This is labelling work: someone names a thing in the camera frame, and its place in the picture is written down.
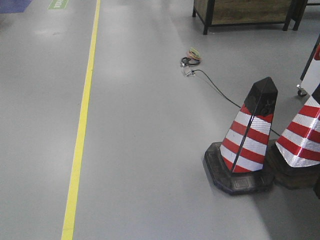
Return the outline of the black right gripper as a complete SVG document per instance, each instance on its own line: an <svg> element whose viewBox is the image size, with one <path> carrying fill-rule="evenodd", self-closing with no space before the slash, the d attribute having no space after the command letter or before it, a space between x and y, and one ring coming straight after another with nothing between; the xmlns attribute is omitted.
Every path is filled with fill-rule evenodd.
<svg viewBox="0 0 320 240"><path fill-rule="evenodd" d="M317 196L317 198L320 199L320 176L318 177L318 179L313 187L313 191L314 191L315 195Z"/></svg>

